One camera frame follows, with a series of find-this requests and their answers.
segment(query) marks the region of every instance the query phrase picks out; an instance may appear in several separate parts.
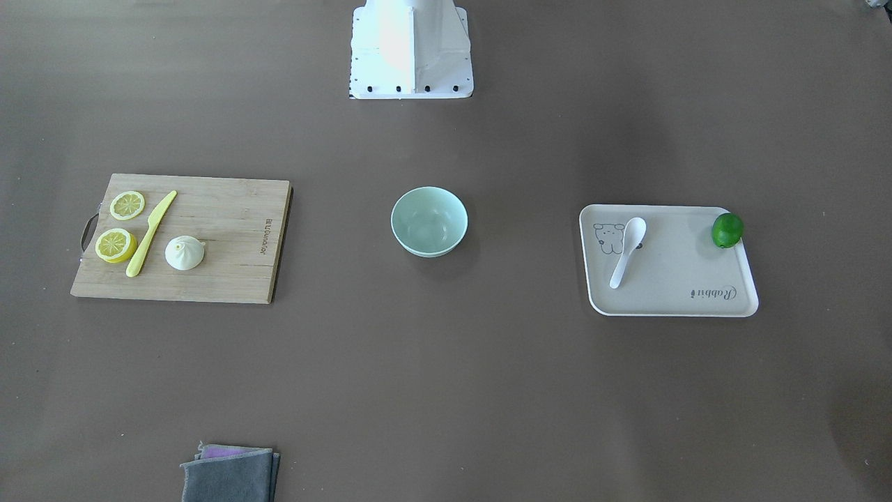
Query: spoon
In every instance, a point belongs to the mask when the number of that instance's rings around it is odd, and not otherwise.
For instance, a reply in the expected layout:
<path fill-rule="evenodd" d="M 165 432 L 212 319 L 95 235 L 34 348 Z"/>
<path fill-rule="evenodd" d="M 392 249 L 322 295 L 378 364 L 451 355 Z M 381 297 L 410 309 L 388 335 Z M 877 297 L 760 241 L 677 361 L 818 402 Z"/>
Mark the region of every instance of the spoon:
<path fill-rule="evenodd" d="M 648 225 L 641 218 L 635 217 L 625 224 L 623 229 L 623 255 L 619 257 L 619 263 L 616 264 L 613 277 L 610 278 L 610 287 L 619 288 L 619 283 L 623 280 L 625 266 L 629 264 L 629 258 L 632 251 L 644 240 L 644 232 L 647 231 Z"/>

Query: plastic knife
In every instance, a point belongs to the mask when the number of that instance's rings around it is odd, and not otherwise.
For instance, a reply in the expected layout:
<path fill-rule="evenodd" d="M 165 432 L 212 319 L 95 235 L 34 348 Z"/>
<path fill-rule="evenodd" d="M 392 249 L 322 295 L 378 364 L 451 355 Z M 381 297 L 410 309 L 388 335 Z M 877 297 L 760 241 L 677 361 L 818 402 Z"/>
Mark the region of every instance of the plastic knife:
<path fill-rule="evenodd" d="M 171 191 L 160 201 L 160 203 L 158 203 L 157 206 L 155 206 L 154 209 L 152 209 L 152 213 L 149 214 L 149 230 L 145 233 L 142 242 L 139 243 L 139 247 L 136 248 L 133 257 L 130 258 L 130 263 L 127 264 L 128 277 L 136 277 L 139 275 L 139 271 L 143 270 L 143 262 L 145 261 L 146 254 L 149 252 L 152 238 L 155 237 L 155 231 L 158 229 L 158 225 L 161 223 L 161 218 L 164 216 L 164 213 L 167 212 L 167 208 L 170 207 L 170 203 L 173 202 L 173 199 L 176 196 L 177 191 Z"/>

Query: tray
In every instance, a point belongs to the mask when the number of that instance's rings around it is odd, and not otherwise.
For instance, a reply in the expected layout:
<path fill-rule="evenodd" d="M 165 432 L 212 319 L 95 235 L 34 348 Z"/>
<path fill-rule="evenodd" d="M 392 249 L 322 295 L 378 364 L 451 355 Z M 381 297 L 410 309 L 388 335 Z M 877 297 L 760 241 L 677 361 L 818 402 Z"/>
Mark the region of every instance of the tray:
<path fill-rule="evenodd" d="M 741 240 L 721 249 L 710 235 L 721 207 L 588 205 L 579 214 L 591 306 L 604 315 L 748 317 L 759 299 Z M 632 217 L 648 224 L 623 283 L 610 276 Z"/>
<path fill-rule="evenodd" d="M 145 209 L 136 218 L 120 222 L 109 214 L 109 203 L 126 190 L 142 193 Z M 108 264 L 96 255 L 95 240 L 109 228 L 121 227 L 141 241 L 149 213 L 171 190 L 177 191 L 177 198 L 161 220 L 139 275 L 127 277 L 127 262 Z M 291 191 L 291 183 L 285 180 L 113 174 L 71 294 L 268 304 L 276 283 Z M 168 242 L 181 235 L 205 243 L 204 260 L 192 270 L 175 270 L 164 258 Z"/>

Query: wooden cutting board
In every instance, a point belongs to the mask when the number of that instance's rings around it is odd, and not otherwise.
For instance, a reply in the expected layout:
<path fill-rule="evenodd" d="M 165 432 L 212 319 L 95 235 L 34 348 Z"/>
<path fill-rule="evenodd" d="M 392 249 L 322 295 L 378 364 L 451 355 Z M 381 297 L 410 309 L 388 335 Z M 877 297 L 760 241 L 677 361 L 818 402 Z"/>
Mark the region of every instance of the wooden cutting board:
<path fill-rule="evenodd" d="M 109 213 L 109 204 L 128 190 L 143 194 L 145 209 L 122 222 Z M 171 190 L 177 191 L 177 197 L 161 220 L 139 275 L 127 277 L 128 262 L 109 264 L 96 255 L 96 239 L 108 229 L 122 228 L 141 242 L 149 213 Z M 291 183 L 283 180 L 113 174 L 71 294 L 268 304 L 290 199 Z M 168 242 L 181 235 L 205 243 L 204 260 L 192 270 L 176 270 L 164 258 Z"/>

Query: bowl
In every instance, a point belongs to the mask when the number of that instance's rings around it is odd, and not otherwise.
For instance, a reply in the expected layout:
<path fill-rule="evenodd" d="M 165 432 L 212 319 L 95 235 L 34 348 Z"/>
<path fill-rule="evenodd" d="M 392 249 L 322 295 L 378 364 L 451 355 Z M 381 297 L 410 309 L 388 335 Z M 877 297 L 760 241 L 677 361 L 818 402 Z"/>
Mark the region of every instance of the bowl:
<path fill-rule="evenodd" d="M 393 206 L 391 229 L 411 254 L 434 258 L 449 253 L 465 237 L 467 211 L 449 190 L 415 188 Z"/>

